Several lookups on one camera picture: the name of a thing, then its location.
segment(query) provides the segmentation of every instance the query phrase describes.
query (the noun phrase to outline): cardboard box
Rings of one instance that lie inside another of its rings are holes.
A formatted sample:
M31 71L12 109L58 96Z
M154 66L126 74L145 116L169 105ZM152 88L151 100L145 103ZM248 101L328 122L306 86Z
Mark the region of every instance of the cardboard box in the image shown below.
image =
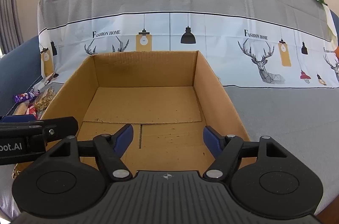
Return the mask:
M43 119L74 116L79 141L133 124L121 158L130 171L199 170L214 161L203 142L210 125L248 141L227 93L200 52L124 52L88 57ZM96 167L94 158L81 161Z

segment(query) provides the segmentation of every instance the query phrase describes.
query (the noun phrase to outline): food package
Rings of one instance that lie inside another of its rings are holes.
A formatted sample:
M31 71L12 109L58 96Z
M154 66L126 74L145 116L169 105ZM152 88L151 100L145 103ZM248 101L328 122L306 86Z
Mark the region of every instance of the food package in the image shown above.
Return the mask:
M25 115L33 115L35 119L38 119L37 111L33 104L28 105Z
M38 120L41 119L41 117L42 117L42 115L45 113L45 111L46 111L46 110L44 109L44 110L38 112Z
M50 87L43 91L33 102L35 109L39 112L47 108L54 98L54 89Z
M14 101L16 103L20 103L20 102L24 102L25 100L34 100L38 95L40 94L40 91L33 91L33 92L28 92L28 93L23 93L23 94L19 94L14 96Z
M13 115L25 115L27 108L29 105L29 101L26 100L23 103L19 104L18 107L15 109Z
M44 81L45 86L49 84L52 80L56 79L58 76L59 74L57 73L52 73L50 76L48 76Z

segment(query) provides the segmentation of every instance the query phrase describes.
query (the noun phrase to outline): snack bag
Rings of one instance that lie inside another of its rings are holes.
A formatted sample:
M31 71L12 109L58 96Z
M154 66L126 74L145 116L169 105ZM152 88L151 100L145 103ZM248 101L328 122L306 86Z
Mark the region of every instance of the snack bag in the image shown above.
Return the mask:
M24 102L25 100L31 101L31 100L35 99L39 94L40 94L39 90L19 94L19 95L14 96L14 101L15 101L15 103Z
M38 119L37 111L36 111L36 109L35 109L33 104L30 104L28 106L25 115L33 115L35 117L35 119Z
M43 91L33 102L34 107L36 110L42 111L47 108L50 104L52 99L54 98L54 89L53 87L48 88L47 90Z
M29 105L29 101L26 100L23 103L19 104L18 107L15 109L13 115L25 115L27 108Z

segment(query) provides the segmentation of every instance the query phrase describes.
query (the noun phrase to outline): gray surface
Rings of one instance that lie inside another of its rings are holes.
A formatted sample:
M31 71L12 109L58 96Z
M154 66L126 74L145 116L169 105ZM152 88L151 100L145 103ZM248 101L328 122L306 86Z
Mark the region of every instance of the gray surface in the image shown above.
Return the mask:
M252 141L272 136L319 176L323 210L339 193L339 89L225 89Z
M12 172L15 165L0 166L0 208L8 216L13 219L18 216L19 210L12 196Z
M133 180L114 183L93 208L64 219L43 219L23 213L13 224L135 223L319 223L312 216L269 220L240 207L221 183L207 182L196 171L140 171Z
M315 0L40 0L39 8L39 31L121 13L193 11L256 18L328 39L325 11Z

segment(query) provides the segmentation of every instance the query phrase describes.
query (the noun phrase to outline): gray fabric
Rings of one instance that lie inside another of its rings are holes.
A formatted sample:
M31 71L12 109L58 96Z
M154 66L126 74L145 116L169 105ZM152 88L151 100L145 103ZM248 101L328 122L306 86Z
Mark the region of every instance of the gray fabric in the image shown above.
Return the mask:
M323 6L315 0L40 0L39 31L86 18L150 11L245 16L328 39Z
M9 219L9 217L2 210L0 210L0 218L7 220L7 221L11 221Z
M318 212L339 193L339 89L225 87L253 141L269 135L313 170L324 186Z
M331 15L333 18L334 27L336 28L336 31L337 31L337 35L339 36L339 17L332 11L331 11Z
M6 54L22 44L16 0L0 0L0 49Z
M19 215L19 209L12 196L12 172L15 165L0 166L0 209L10 219L14 219Z
M0 116L6 115L14 105L13 95L24 93L40 75L37 36L0 59Z

